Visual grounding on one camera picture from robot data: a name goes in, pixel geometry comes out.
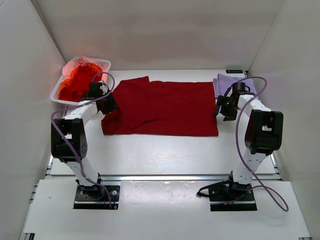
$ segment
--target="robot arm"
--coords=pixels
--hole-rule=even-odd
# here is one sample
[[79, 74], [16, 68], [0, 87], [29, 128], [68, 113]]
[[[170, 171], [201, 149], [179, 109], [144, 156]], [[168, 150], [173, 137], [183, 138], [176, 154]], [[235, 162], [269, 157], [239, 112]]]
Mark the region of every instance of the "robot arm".
[[[234, 83], [224, 96], [218, 97], [213, 117], [220, 112], [224, 115], [223, 121], [234, 121], [237, 118], [238, 109], [242, 109], [252, 98], [254, 94], [246, 91], [246, 85], [243, 82]], [[256, 210], [256, 205], [253, 203], [253, 192], [249, 192], [252, 188], [252, 173], [258, 169], [264, 159], [281, 146], [284, 118], [281, 112], [272, 111], [258, 99], [252, 100], [245, 107], [244, 112], [249, 117], [249, 122], [244, 137], [246, 150], [243, 159], [251, 171], [240, 162], [238, 167], [231, 171], [227, 181], [201, 188], [197, 196], [210, 197], [211, 202], [218, 202], [211, 204], [211, 211]], [[209, 195], [201, 193], [204, 189], [209, 189]], [[232, 204], [227, 207], [223, 204], [219, 205], [219, 202], [226, 203], [236, 200], [246, 203], [242, 202], [238, 206]]]
[[[53, 157], [58, 158], [62, 163], [68, 165], [74, 172], [77, 178], [76, 182], [78, 183], [75, 197], [75, 201], [77, 201], [77, 203], [80, 202], [80, 198], [85, 198], [84, 201], [87, 200], [87, 197], [83, 196], [88, 196], [93, 200], [99, 199], [100, 196], [104, 194], [101, 187], [94, 185], [87, 180], [90, 179], [95, 183], [101, 183], [99, 173], [92, 168], [87, 158], [88, 144], [85, 134], [85, 125], [99, 111], [103, 114], [107, 114], [119, 108], [111, 93], [102, 100], [92, 102], [92, 100], [106, 95], [109, 91], [110, 90], [105, 83], [91, 82], [89, 84], [89, 92], [82, 97], [79, 105], [83, 105], [88, 102], [91, 103], [74, 109], [63, 118], [54, 119], [57, 127], [62, 131], [63, 135], [69, 140], [73, 148], [76, 150], [81, 159], [81, 164], [77, 162], [74, 153], [59, 135], [56, 128], [51, 125], [51, 153]], [[90, 203], [87, 204], [86, 202], [79, 204], [76, 204], [75, 202], [74, 208], [86, 208], [89, 205]], [[101, 208], [105, 208], [105, 204], [101, 204], [100, 206]]]

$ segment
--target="orange cloth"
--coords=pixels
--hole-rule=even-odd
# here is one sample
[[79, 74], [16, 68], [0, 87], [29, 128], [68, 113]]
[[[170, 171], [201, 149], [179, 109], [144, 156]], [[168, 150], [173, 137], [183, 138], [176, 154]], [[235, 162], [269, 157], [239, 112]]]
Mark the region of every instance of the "orange cloth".
[[[102, 69], [95, 64], [87, 63], [76, 67], [70, 74], [70, 78], [61, 82], [58, 98], [64, 101], [79, 102], [81, 97], [89, 91], [94, 75]], [[95, 82], [101, 80], [101, 74], [95, 78]]]
[[[63, 81], [70, 78], [71, 73], [75, 68], [77, 68], [80, 65], [85, 66], [87, 64], [94, 64], [99, 68], [101, 68], [103, 72], [108, 72], [108, 64], [104, 64], [103, 66], [101, 66], [97, 60], [82, 56], [82, 57], [79, 57], [77, 60], [68, 61], [66, 65], [62, 68], [62, 75], [64, 76]], [[103, 74], [101, 79], [106, 83], [108, 79], [108, 75]]]

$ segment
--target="red cloth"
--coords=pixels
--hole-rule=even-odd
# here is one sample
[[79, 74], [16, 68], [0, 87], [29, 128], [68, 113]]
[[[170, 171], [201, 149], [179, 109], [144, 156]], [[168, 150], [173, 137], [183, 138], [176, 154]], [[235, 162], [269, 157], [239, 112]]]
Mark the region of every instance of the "red cloth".
[[218, 136], [212, 82], [123, 80], [112, 92], [120, 110], [101, 121], [105, 135]]
[[[101, 68], [88, 63], [84, 66], [79, 65], [70, 74], [70, 78], [61, 82], [58, 97], [60, 100], [79, 102], [82, 96], [89, 91], [94, 75], [101, 72]], [[101, 80], [101, 75], [96, 76], [95, 82]]]

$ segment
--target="black cable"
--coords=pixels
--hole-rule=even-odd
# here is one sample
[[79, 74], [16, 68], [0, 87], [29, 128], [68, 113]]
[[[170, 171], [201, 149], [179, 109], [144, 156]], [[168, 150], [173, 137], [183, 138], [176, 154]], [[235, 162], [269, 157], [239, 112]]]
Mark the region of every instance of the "black cable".
[[227, 90], [225, 91], [225, 93], [223, 95], [224, 97], [226, 97], [228, 95], [228, 93], [230, 92], [231, 88], [232, 88], [232, 85], [227, 88]]
[[205, 197], [205, 198], [209, 198], [209, 195], [208, 194], [205, 194], [205, 193], [202, 193], [201, 191], [205, 190], [205, 189], [209, 189], [211, 187], [219, 187], [219, 186], [222, 186], [222, 185], [226, 185], [229, 183], [229, 180], [226, 180], [226, 181], [220, 181], [220, 182], [216, 182], [216, 183], [213, 183], [213, 184], [210, 184], [210, 185], [207, 185], [207, 186], [203, 186], [202, 188], [199, 189], [199, 191], [196, 193], [196, 196], [197, 197]]
[[103, 188], [103, 193], [102, 193], [102, 196], [101, 196], [100, 198], [94, 199], [94, 198], [92, 198], [92, 196], [90, 196], [90, 195], [88, 195], [88, 196], [89, 196], [89, 198], [91, 198], [93, 201], [99, 201], [99, 200], [101, 200], [101, 199], [104, 197], [105, 193], [106, 193], [106, 191], [105, 191], [105, 189]]

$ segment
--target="table surface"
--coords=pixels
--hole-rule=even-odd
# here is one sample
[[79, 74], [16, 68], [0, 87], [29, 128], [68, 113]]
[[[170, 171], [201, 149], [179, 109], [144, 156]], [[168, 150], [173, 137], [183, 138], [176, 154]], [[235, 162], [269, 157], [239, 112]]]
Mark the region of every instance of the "table surface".
[[[226, 74], [225, 70], [117, 70], [110, 71], [116, 85], [121, 80], [149, 76], [150, 81], [212, 82], [218, 74], [244, 77], [244, 74]], [[223, 122], [217, 117], [218, 137], [190, 137], [167, 135], [103, 135], [102, 113], [85, 126], [88, 153], [92, 166], [101, 175], [228, 175], [240, 163], [236, 149], [236, 121]], [[244, 152], [244, 135], [248, 117], [240, 120], [239, 139]], [[257, 170], [258, 174], [274, 174], [270, 157]], [[59, 160], [53, 162], [52, 176], [73, 175], [71, 169]]]
[[117, 211], [73, 209], [77, 184], [72, 177], [41, 180], [24, 233], [35, 233], [34, 240], [310, 237], [291, 183], [264, 182], [283, 195], [289, 212], [278, 208], [263, 189], [254, 191], [257, 211], [210, 212], [209, 200], [195, 197], [206, 181], [122, 181]]

